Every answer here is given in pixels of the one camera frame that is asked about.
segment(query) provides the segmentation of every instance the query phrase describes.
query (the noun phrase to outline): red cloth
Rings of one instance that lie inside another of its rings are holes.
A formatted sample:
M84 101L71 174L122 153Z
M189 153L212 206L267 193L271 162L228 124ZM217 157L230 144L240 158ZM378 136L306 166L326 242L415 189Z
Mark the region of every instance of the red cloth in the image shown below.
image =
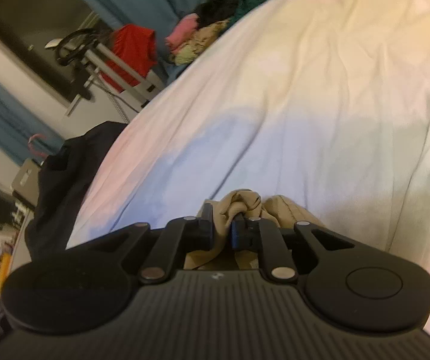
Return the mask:
M113 54L122 59L142 77L147 77L152 66L156 64L155 31L135 24L127 24L115 31L113 37L115 40L112 48ZM110 60L106 64L131 86L140 83L115 62ZM123 92L123 88L105 73L102 73L101 76L118 92Z

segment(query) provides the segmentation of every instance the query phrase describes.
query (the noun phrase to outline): tan fabric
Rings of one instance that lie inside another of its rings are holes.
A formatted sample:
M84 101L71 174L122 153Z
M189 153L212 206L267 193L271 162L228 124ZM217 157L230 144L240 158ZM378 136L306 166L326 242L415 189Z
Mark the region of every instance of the tan fabric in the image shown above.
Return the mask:
M289 198L276 195L262 202L260 195L251 190L236 190L230 192L221 201L206 200L213 205L213 222L216 228L214 247L210 251L194 251L187 254L184 269L223 269L227 261L214 260L224 249L229 233L229 226L235 215L242 212L246 217L265 218L273 221L278 227L293 227L297 221L309 221L319 226L323 224L303 207L298 206ZM240 269L258 267L257 254L250 251L235 253L235 259Z

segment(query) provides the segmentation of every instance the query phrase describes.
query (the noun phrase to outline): ribbed black surface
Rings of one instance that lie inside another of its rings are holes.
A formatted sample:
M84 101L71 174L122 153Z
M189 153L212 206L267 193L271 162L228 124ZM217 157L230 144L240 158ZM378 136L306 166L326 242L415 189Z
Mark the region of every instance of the ribbed black surface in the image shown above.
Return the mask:
M0 360L290 359L430 360L430 337L413 331L365 337L316 317L297 290L258 271L180 271L142 288L107 325L67 337L17 331Z

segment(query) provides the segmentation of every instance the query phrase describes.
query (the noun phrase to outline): pastel bed sheet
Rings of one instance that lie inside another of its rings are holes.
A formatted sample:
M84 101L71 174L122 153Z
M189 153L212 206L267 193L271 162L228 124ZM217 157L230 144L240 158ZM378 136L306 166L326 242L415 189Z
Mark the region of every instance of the pastel bed sheet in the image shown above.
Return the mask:
M68 246L237 188L286 195L430 272L430 0L270 0L247 15L118 138Z

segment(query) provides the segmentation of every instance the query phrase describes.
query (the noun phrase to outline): steering wheel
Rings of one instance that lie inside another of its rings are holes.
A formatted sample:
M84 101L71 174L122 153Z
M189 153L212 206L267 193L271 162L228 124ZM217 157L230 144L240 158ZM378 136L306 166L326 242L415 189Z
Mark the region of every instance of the steering wheel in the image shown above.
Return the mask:
M73 38L77 38L82 35L85 36L82 43L75 50L70 51L66 56L62 56L61 51L68 44L68 42L70 42L70 40ZM58 64L61 66L68 66L74 59L82 58L85 55L87 48L89 48L96 39L97 35L97 30L94 30L93 28L83 28L67 35L60 41L55 49L55 58Z

